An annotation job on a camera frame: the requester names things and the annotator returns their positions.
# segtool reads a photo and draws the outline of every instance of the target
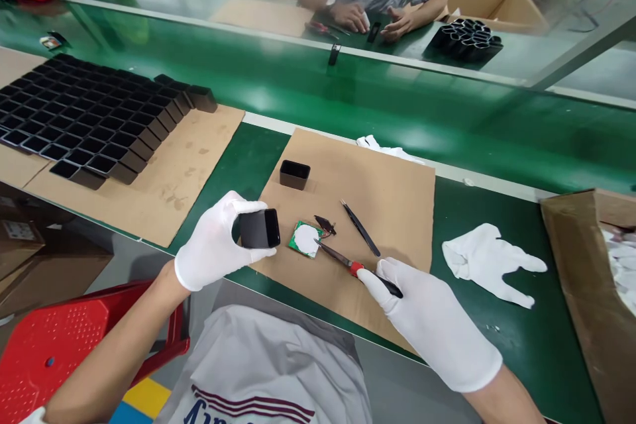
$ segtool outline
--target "red plastic stool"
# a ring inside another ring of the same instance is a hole
[[[0,360],[0,422],[19,423],[46,404],[151,283],[131,282],[30,312]],[[165,346],[144,361],[131,387],[187,352],[186,321],[181,303],[170,315]]]

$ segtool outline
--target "tray of black cases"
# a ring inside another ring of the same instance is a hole
[[[464,63],[488,63],[504,45],[483,22],[458,19],[442,26],[427,46]]]
[[[190,109],[216,108],[209,88],[59,54],[0,89],[0,142],[97,190],[131,184]]]

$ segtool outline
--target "wristwatch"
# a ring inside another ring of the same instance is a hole
[[[325,2],[324,10],[325,10],[326,12],[329,12],[329,11],[333,8],[333,6],[334,6],[335,4],[336,4],[336,0],[327,0],[327,1]]]

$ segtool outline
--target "white glove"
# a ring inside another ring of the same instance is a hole
[[[174,259],[179,283],[191,292],[198,292],[243,266],[274,255],[275,248],[243,248],[232,239],[232,226],[239,214],[265,209],[264,202],[247,202],[230,191],[206,210]]]
[[[512,288],[503,276],[522,267],[529,272],[546,272],[547,265],[518,246],[500,239],[499,229],[491,224],[479,227],[442,244],[446,263],[457,278],[472,280],[497,298],[532,308],[535,299]]]
[[[382,152],[383,154],[388,154],[389,156],[395,156],[395,157],[399,157],[401,159],[406,159],[406,160],[411,161],[411,162],[416,162],[418,164],[422,164],[422,166],[426,165],[426,163],[424,161],[420,161],[419,159],[415,159],[410,154],[407,154],[406,152],[404,152],[404,149],[402,149],[402,148],[383,148],[383,147],[380,147],[380,145],[378,144],[378,141],[376,141],[376,139],[373,137],[373,134],[371,134],[370,136],[363,136],[361,138],[358,138],[356,140],[356,143],[357,143],[357,145],[359,145],[360,147],[363,147],[365,149],[370,149],[370,150]]]
[[[390,257],[378,262],[376,273],[397,285],[404,297],[390,294],[368,270],[359,270],[358,278],[396,330],[450,389],[474,392],[493,380],[502,367],[502,355],[477,329],[446,282]]]

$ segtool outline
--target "red-handled tool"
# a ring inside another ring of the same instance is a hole
[[[340,40],[340,38],[338,38],[332,32],[329,31],[329,27],[323,25],[320,22],[310,21],[309,23],[305,23],[305,28],[320,36],[330,36],[336,41]]]
[[[349,269],[349,273],[352,274],[355,278],[358,277],[358,271],[365,268],[364,265],[362,265],[360,262],[352,262],[344,255],[340,255],[333,248],[328,247],[327,245],[319,242],[316,239],[314,239],[314,241],[318,244],[320,248],[322,248],[325,252],[327,252],[327,254],[330,257],[335,258],[341,264],[346,266]],[[391,293],[393,296],[396,296],[398,298],[402,298],[404,296],[402,292],[400,291],[400,289],[395,284],[389,282],[388,280],[383,279],[382,277],[379,277],[375,273],[374,275],[378,277],[378,279],[384,284],[384,286],[386,286],[386,289],[389,290],[389,293]]]

